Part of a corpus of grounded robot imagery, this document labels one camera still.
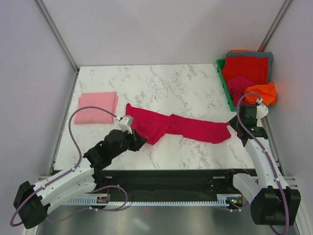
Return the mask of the magenta t-shirt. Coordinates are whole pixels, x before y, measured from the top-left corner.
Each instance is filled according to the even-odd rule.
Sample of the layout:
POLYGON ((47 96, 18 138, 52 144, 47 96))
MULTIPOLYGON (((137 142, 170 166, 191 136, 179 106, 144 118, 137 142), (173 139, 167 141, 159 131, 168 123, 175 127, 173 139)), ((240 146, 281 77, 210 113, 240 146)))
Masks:
POLYGON ((197 120, 171 114, 162 115, 153 111, 126 105, 126 115, 134 120, 132 128, 147 140, 156 144, 164 135, 181 135, 195 141, 219 144, 231 138, 229 123, 197 120))

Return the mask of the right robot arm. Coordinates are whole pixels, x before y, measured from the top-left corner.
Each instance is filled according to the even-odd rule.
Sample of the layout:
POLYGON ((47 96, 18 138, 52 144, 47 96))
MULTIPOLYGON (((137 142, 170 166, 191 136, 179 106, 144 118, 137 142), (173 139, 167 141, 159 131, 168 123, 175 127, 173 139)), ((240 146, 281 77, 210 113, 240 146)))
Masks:
POLYGON ((268 136, 258 120, 268 114, 264 105, 240 105, 230 120, 243 147, 250 155, 257 174, 237 173, 224 180, 228 192, 237 190, 250 204, 252 220, 257 225, 292 226, 301 201, 300 192, 292 189, 279 171, 272 155, 268 136))

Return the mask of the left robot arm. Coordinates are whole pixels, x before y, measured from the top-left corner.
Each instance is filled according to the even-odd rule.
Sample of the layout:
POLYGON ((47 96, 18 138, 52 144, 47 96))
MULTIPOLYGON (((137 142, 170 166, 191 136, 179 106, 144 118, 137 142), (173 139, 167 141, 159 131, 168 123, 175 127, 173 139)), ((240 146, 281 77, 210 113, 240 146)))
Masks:
POLYGON ((13 215, 19 216, 21 221, 15 224, 12 218, 10 225, 34 228, 72 198, 94 190, 105 191, 108 184, 101 171, 120 154, 128 150, 139 151, 146 141, 136 131, 112 130, 73 166, 35 184, 25 181, 19 186, 13 202, 16 209, 13 215))

